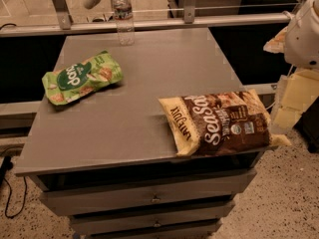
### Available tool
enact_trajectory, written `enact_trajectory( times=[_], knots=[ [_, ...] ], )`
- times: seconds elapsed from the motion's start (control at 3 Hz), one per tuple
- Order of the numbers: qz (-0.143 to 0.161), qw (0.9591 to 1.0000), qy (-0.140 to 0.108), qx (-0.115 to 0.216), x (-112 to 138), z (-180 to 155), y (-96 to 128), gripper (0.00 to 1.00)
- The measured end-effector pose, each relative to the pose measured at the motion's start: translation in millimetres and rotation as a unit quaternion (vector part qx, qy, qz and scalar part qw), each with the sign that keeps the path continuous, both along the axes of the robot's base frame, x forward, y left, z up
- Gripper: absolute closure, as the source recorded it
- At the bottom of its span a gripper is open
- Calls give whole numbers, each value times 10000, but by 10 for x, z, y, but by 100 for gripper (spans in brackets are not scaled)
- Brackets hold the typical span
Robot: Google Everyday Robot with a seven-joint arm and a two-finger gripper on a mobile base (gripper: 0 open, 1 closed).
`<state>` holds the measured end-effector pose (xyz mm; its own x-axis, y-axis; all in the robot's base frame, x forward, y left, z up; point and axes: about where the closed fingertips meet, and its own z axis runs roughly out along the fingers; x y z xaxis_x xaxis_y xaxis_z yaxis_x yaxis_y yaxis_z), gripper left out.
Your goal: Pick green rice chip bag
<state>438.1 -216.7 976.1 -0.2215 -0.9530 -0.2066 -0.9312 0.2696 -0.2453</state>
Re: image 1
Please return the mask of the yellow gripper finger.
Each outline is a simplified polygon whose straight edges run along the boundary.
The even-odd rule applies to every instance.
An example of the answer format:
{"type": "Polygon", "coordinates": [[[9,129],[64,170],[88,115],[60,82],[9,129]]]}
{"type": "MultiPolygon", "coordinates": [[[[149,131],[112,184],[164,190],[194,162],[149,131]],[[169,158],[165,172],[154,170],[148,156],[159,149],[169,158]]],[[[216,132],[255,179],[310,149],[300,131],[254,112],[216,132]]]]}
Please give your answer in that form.
{"type": "Polygon", "coordinates": [[[281,76],[271,112],[271,130],[284,133],[292,129],[318,97],[318,70],[298,68],[289,77],[281,76]]]}
{"type": "Polygon", "coordinates": [[[286,33],[287,33],[287,27],[284,27],[263,46],[263,50],[265,52],[269,52],[273,54],[283,53],[284,47],[285,47],[286,33]]]}

